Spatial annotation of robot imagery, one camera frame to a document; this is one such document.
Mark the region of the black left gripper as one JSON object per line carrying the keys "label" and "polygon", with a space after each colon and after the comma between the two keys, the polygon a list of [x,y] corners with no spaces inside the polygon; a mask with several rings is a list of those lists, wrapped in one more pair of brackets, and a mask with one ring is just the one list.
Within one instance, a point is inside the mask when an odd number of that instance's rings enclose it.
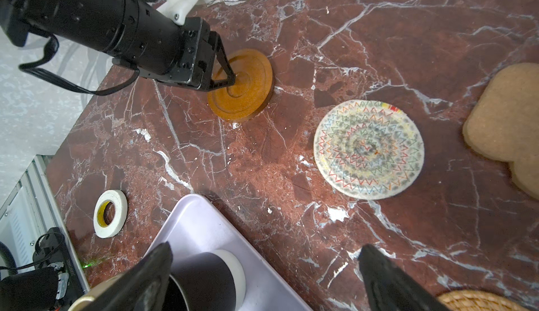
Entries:
{"label": "black left gripper", "polygon": [[[167,86],[210,92],[233,86],[234,73],[220,35],[211,31],[209,24],[200,17],[188,17],[180,27],[179,48],[176,57],[165,74],[156,74],[140,68],[139,77],[152,79]],[[214,61],[217,59],[225,79],[212,79]]]}

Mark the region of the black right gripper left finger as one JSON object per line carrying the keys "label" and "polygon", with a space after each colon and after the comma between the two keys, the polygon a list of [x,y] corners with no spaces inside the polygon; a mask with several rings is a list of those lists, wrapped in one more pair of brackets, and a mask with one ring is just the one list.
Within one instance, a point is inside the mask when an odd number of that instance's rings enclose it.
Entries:
{"label": "black right gripper left finger", "polygon": [[164,242],[123,274],[85,310],[161,310],[164,305],[173,254]]}

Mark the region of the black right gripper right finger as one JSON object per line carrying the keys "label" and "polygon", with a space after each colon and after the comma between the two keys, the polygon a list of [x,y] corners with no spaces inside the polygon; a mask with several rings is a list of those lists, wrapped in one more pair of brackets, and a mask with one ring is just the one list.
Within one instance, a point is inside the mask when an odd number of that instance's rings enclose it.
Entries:
{"label": "black right gripper right finger", "polygon": [[372,244],[362,246],[358,261],[370,309],[449,310]]}

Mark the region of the small round wooden coaster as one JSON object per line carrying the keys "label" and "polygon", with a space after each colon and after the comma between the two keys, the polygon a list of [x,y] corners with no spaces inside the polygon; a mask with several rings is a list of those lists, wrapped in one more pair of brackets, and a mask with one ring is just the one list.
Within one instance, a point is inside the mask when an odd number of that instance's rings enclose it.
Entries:
{"label": "small round wooden coaster", "polygon": [[272,66],[269,59],[255,49],[235,51],[228,56],[228,61],[236,74],[235,84],[209,92],[209,107],[226,121],[247,121],[260,113],[272,97]]}

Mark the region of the black mug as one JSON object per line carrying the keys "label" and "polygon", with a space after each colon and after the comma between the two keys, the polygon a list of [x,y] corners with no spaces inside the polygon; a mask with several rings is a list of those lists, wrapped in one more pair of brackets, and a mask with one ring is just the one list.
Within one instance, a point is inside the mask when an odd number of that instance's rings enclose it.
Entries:
{"label": "black mug", "polygon": [[163,310],[230,310],[244,304],[246,276],[238,258],[218,249],[173,263]]}

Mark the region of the woven rattan round coaster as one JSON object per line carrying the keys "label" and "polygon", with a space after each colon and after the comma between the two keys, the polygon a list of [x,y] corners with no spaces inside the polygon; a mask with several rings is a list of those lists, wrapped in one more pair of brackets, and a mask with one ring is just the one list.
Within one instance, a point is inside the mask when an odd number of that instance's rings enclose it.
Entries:
{"label": "woven rattan round coaster", "polygon": [[458,290],[439,295],[437,299],[455,311],[529,311],[502,296],[485,291]]}

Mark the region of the colourful woven round coaster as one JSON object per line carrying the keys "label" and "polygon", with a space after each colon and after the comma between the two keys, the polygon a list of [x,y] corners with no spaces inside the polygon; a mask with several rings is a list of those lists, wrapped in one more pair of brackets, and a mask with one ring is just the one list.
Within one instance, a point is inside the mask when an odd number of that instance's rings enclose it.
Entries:
{"label": "colourful woven round coaster", "polygon": [[394,197],[422,171],[425,146],[418,127],[394,105],[348,100],[319,123],[314,160],[335,190],[360,200]]}

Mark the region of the cork flower-shaped coaster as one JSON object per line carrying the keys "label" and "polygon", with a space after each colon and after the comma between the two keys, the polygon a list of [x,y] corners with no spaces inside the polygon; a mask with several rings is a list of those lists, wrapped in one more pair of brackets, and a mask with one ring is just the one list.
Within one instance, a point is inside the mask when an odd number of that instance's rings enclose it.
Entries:
{"label": "cork flower-shaped coaster", "polygon": [[538,64],[519,63],[489,82],[463,126],[465,142],[509,165],[513,183],[538,198]]}

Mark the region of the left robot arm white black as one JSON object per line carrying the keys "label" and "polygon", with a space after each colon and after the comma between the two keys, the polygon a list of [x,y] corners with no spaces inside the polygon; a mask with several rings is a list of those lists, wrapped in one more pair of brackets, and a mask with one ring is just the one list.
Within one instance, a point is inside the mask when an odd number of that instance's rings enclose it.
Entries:
{"label": "left robot arm white black", "polygon": [[75,93],[86,89],[45,69],[59,38],[109,55],[138,78],[209,92],[232,86],[236,76],[220,35],[193,7],[213,0],[1,0],[1,29],[24,47],[28,36],[46,39],[40,60],[20,66],[38,79]]}

